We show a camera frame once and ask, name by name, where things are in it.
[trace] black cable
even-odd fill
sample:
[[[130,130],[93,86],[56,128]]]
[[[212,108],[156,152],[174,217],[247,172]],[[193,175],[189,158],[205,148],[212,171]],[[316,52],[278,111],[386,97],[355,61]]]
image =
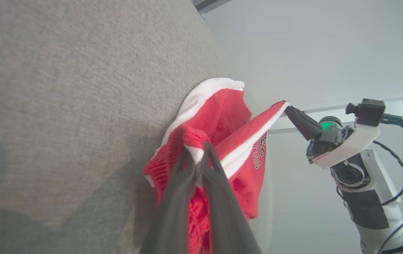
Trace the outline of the black cable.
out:
[[[401,224],[398,228],[396,228],[395,231],[393,231],[393,233],[391,233],[391,235],[387,238],[387,240],[384,241],[384,244],[382,244],[382,247],[379,249],[377,254],[382,253],[382,250],[383,250],[385,244],[387,244],[387,242],[390,241],[390,238],[392,238],[392,236],[395,235],[401,228],[403,228],[403,224]]]
[[[396,159],[398,160],[399,164],[402,166],[402,172],[403,172],[403,162],[402,162],[402,160],[399,158],[399,156],[397,156],[393,151],[391,151],[390,148],[388,148],[388,147],[385,146],[384,144],[380,143],[379,141],[374,140],[373,143],[375,143],[375,144],[381,146],[382,148],[384,148],[385,150],[389,151],[390,154],[391,154],[394,158],[396,158]],[[344,196],[342,196],[342,195],[340,194],[340,192],[339,192],[339,187],[338,187],[338,186],[337,186],[337,193],[338,193],[338,195],[340,195],[340,197],[341,197],[344,201],[347,202],[347,200],[344,198]],[[383,202],[383,203],[377,204],[377,205],[361,205],[361,206],[386,206],[387,204],[390,204],[391,202],[393,202],[393,201],[395,201],[396,199],[398,199],[398,197],[400,197],[402,194],[403,194],[403,188],[402,188],[402,190],[398,193],[398,195],[396,195],[394,198],[392,198],[392,199],[390,199],[390,200],[388,200],[388,201],[386,201],[386,202]]]

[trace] white wall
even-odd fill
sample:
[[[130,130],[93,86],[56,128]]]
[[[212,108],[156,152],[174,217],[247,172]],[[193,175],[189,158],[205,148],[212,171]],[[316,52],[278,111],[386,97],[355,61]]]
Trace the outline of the white wall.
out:
[[[403,0],[232,0],[206,23],[254,114],[403,97]]]
[[[403,161],[403,129],[380,125],[377,139]],[[264,253],[358,254],[359,234],[342,199],[335,191],[329,170],[309,165],[308,142],[299,132],[269,136],[266,171],[272,175],[272,233]],[[387,151],[372,144],[398,190],[403,173]],[[400,208],[403,212],[403,196]]]

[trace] gray fabric surface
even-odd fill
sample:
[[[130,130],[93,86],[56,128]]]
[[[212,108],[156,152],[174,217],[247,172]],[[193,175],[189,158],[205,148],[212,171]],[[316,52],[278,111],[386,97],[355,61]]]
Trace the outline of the gray fabric surface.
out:
[[[188,92],[237,75],[189,0],[0,0],[0,253],[133,253],[142,168]]]

